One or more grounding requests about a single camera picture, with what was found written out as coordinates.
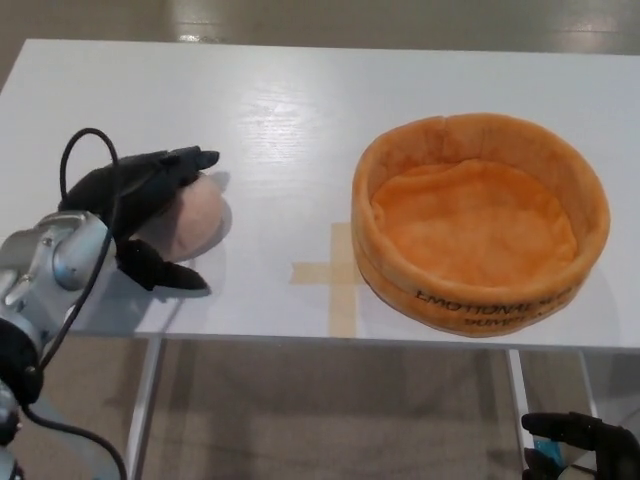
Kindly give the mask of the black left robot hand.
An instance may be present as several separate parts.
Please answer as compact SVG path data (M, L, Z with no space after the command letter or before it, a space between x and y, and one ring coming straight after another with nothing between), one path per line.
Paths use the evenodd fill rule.
M207 282L194 270L162 258L157 247L134 235L151 220L178 204L196 184L200 172L218 162L220 153L198 146L122 157L119 189L113 189L113 167L94 169L62 195L58 210L88 211L103 222L117 215L111 227L119 270L142 288L206 290Z

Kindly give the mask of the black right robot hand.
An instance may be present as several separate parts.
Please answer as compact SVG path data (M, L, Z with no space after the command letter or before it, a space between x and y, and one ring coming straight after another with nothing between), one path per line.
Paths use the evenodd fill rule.
M526 448L524 479L568 479L574 471L581 479L637 479L639 440L628 429L577 412L527 413L521 417L529 433L595 454L595 467L560 467L537 449Z

